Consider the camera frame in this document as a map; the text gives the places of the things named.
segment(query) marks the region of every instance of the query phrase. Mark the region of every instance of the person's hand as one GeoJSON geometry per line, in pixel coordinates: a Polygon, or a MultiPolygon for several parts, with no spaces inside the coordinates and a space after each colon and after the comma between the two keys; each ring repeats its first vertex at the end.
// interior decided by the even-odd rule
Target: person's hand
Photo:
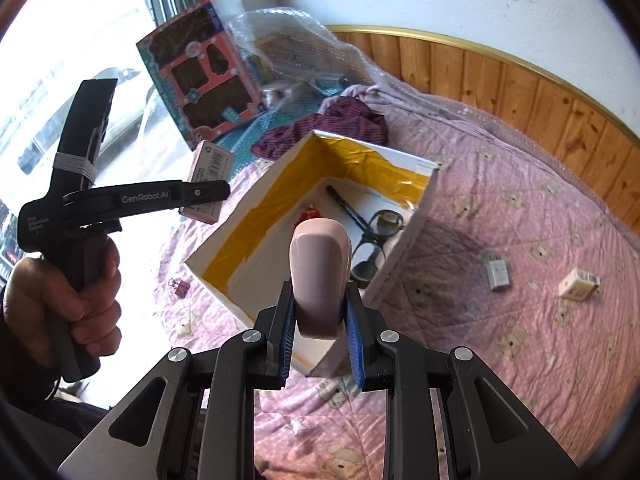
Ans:
{"type": "Polygon", "coordinates": [[[104,250],[100,276],[80,293],[73,290],[64,274],[44,260],[23,258],[15,266],[4,292],[4,319],[31,357],[53,367],[56,358],[44,323],[50,308],[72,323],[71,335],[85,345],[89,354],[113,354],[120,345],[120,305],[115,301],[120,288],[120,255],[109,240],[104,250]]]}

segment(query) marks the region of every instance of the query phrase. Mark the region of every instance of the teal fabric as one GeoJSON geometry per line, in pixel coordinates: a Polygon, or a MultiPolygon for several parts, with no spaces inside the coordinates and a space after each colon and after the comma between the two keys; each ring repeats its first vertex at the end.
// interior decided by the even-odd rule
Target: teal fabric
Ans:
{"type": "Polygon", "coordinates": [[[323,89],[322,92],[309,87],[309,92],[300,95],[295,100],[284,100],[275,108],[256,117],[252,122],[242,124],[215,140],[218,146],[234,154],[229,180],[243,168],[258,160],[258,157],[251,152],[251,146],[260,139],[264,132],[277,126],[286,126],[300,117],[316,113],[328,95],[334,95],[341,91],[342,86],[338,84],[331,89],[323,89]]]}

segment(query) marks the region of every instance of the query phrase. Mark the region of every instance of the purple striped cloth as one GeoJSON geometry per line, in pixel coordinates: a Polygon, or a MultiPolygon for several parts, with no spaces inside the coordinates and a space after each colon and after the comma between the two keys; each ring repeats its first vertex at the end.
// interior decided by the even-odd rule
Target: purple striped cloth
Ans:
{"type": "Polygon", "coordinates": [[[372,144],[386,145],[389,129],[379,115],[353,97],[338,97],[324,114],[309,114],[289,126],[278,126],[264,133],[251,146],[251,152],[262,158],[278,160],[311,130],[322,130],[372,144]]]}

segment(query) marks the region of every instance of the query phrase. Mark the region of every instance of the small white box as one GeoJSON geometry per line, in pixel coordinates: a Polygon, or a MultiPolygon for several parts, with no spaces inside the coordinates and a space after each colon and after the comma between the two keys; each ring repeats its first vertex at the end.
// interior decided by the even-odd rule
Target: small white box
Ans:
{"type": "MultiPolygon", "coordinates": [[[[188,182],[212,182],[226,180],[231,172],[234,156],[213,142],[203,140],[195,152],[188,182]]],[[[181,207],[179,213],[206,224],[215,224],[220,218],[222,202],[209,202],[193,207],[181,207]]]]}
{"type": "MultiPolygon", "coordinates": [[[[360,241],[362,231],[326,193],[331,184],[367,221],[381,209],[404,217],[405,227],[385,243],[386,259],[362,292],[365,306],[376,308],[424,226],[436,177],[437,165],[418,156],[311,132],[273,163],[186,266],[245,326],[253,326],[258,311],[276,304],[290,278],[289,244],[310,203],[344,225],[352,247],[360,241]]],[[[346,354],[343,338],[309,339],[296,328],[291,365],[300,373],[329,376],[346,354]]]]}
{"type": "Polygon", "coordinates": [[[489,288],[492,291],[503,290],[509,286],[507,264],[500,254],[489,254],[485,265],[486,273],[489,276],[489,288]]]}
{"type": "Polygon", "coordinates": [[[595,274],[573,269],[558,285],[558,294],[566,300],[582,301],[599,286],[600,279],[595,274]]]}

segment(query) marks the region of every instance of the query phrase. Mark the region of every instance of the small cardboard box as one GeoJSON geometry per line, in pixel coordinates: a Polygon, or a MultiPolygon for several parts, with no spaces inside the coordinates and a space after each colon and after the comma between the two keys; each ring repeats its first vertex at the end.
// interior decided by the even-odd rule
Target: small cardboard box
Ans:
{"type": "Polygon", "coordinates": [[[138,51],[189,147],[213,140],[265,110],[236,44],[210,0],[140,40],[138,51]]]}
{"type": "Polygon", "coordinates": [[[595,274],[573,269],[558,285],[558,294],[566,300],[582,301],[599,286],[600,279],[595,274]]]}
{"type": "MultiPolygon", "coordinates": [[[[195,152],[189,171],[188,182],[212,182],[226,180],[234,161],[233,153],[216,146],[213,142],[203,140],[195,152]]],[[[191,207],[181,207],[178,212],[187,218],[193,218],[206,224],[215,224],[220,218],[222,202],[209,202],[191,207]]]]}
{"type": "MultiPolygon", "coordinates": [[[[399,272],[400,257],[424,225],[436,169],[417,156],[315,131],[268,169],[186,265],[245,326],[253,326],[261,309],[276,304],[290,277],[289,244],[309,203],[323,217],[339,221],[354,248],[360,241],[360,228],[326,193],[331,184],[366,220],[381,209],[404,217],[405,227],[387,241],[386,259],[361,291],[365,306],[376,308],[399,272]]],[[[292,366],[299,372],[332,374],[345,356],[344,338],[308,339],[296,329],[292,366]]]]}

